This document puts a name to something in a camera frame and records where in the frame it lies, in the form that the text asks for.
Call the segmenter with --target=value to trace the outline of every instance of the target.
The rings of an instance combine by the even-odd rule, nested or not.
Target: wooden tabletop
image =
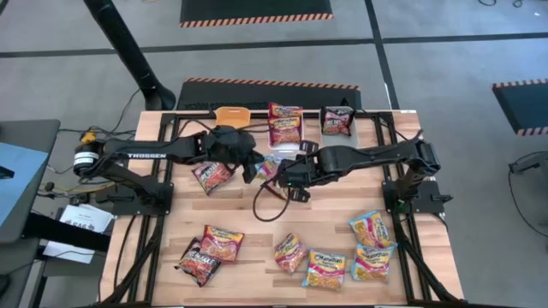
[[[394,111],[393,114],[396,129],[406,137],[413,137],[420,129],[419,118],[414,111]],[[161,112],[141,113],[136,139],[156,140],[160,118]],[[252,123],[264,121],[252,120]],[[206,120],[204,123],[214,126],[213,120]],[[319,142],[319,121],[305,120],[304,124],[306,138]],[[378,145],[372,121],[357,119],[356,124],[360,147]],[[201,130],[203,128],[199,124],[190,123],[182,135]],[[263,154],[268,153],[270,149],[267,146],[266,133],[253,135],[257,140],[257,151]],[[384,136],[386,136],[386,142],[390,142],[387,131],[384,132]],[[148,175],[152,161],[132,160],[129,167],[140,175]],[[286,213],[275,222],[260,222],[253,217],[251,205],[260,182],[244,184],[241,170],[238,170],[235,176],[208,197],[192,175],[193,168],[196,167],[175,165],[173,169],[172,181],[175,184],[175,196],[171,213],[165,220],[153,305],[406,303],[397,253],[390,261],[388,283],[353,281],[349,274],[356,247],[356,240],[348,225],[349,219],[371,210],[379,210],[389,228],[390,237],[394,238],[391,219],[384,210],[380,188],[384,179],[381,168],[356,170],[340,179],[339,182],[324,187],[312,187],[310,189],[312,197],[308,203],[292,203]],[[392,169],[392,174],[396,174],[395,169]],[[282,207],[283,201],[268,193],[259,197],[258,209],[263,217],[275,216]],[[118,218],[112,232],[101,281],[101,294],[104,298],[113,290],[116,260],[129,219],[129,217]],[[415,214],[415,219],[426,263],[451,293],[462,298],[461,285],[445,226],[430,214]],[[137,217],[130,230],[128,243],[122,254],[119,281],[134,261],[140,220],[141,218]],[[190,275],[175,270],[173,266],[190,240],[193,237],[201,238],[206,224],[243,232],[246,235],[237,262],[223,264],[212,280],[205,287],[199,288]],[[152,220],[150,233],[154,225],[155,222]],[[286,274],[277,266],[273,257],[273,247],[289,232],[298,234],[309,248],[348,256],[347,274],[340,292],[302,287],[301,282],[307,262],[303,262],[293,275]],[[420,299],[420,284],[416,268],[410,258],[408,261],[414,281],[415,297]],[[137,299],[144,298],[147,273],[148,263],[141,272]]]

